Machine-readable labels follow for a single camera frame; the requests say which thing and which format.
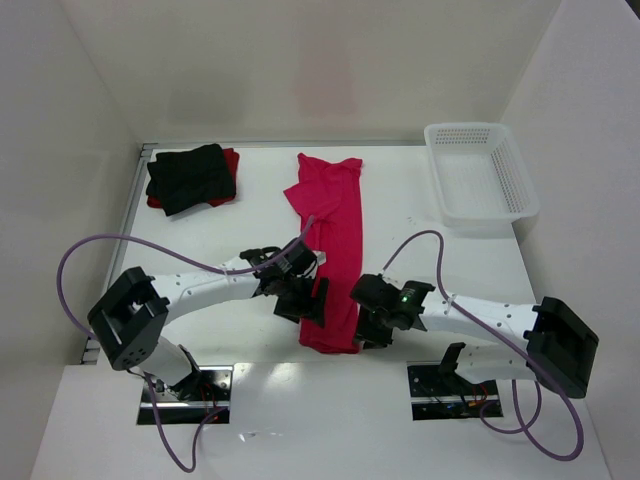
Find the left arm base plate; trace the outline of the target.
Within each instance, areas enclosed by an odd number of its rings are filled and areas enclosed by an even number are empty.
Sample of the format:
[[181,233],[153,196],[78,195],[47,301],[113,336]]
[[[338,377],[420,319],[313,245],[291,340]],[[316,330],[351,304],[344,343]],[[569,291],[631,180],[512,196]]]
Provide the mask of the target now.
[[169,386],[151,376],[159,419],[163,425],[197,425],[207,415],[212,424],[228,424],[233,380],[232,366],[204,366],[194,394],[180,399]]

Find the pink t shirt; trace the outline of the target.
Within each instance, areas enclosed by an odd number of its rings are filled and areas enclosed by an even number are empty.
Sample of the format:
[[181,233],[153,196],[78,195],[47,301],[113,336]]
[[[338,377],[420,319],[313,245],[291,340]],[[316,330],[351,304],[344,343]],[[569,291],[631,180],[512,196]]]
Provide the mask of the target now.
[[357,354],[358,307],[350,293],[360,278],[363,262],[363,219],[360,176],[363,161],[338,163],[298,155],[298,183],[284,191],[305,225],[314,221],[306,245],[326,255],[317,274],[329,280],[324,306],[325,325],[301,321],[299,343],[323,354]]

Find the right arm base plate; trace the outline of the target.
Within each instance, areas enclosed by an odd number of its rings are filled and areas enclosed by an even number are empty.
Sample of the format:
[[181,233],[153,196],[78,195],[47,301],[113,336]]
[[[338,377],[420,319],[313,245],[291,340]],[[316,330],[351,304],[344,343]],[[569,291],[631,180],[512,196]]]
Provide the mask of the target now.
[[485,417],[503,416],[495,381],[449,381],[430,363],[409,363],[407,377],[414,421],[479,419],[482,408]]

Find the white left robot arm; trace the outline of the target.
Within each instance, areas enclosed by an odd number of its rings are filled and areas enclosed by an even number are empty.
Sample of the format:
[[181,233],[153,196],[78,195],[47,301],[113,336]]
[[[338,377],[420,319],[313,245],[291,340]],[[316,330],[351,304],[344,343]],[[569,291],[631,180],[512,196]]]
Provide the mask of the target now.
[[213,305],[276,297],[275,315],[294,323],[324,324],[329,280],[318,270],[325,253],[304,242],[241,252],[213,271],[151,276],[125,270],[88,314],[89,324],[115,371],[139,369],[179,400],[195,400],[206,384],[190,352],[164,338],[171,322]]

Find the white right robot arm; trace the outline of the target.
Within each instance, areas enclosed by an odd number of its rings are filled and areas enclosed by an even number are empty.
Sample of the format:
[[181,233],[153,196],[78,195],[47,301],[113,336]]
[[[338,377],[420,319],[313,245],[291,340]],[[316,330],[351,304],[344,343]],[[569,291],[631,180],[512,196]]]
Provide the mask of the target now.
[[559,299],[534,305],[445,298],[425,282],[397,288],[372,274],[362,276],[350,296],[360,307],[355,338],[367,348],[389,346],[395,330],[463,335],[441,360],[444,376],[470,384],[534,380],[572,399],[587,394],[599,338]]

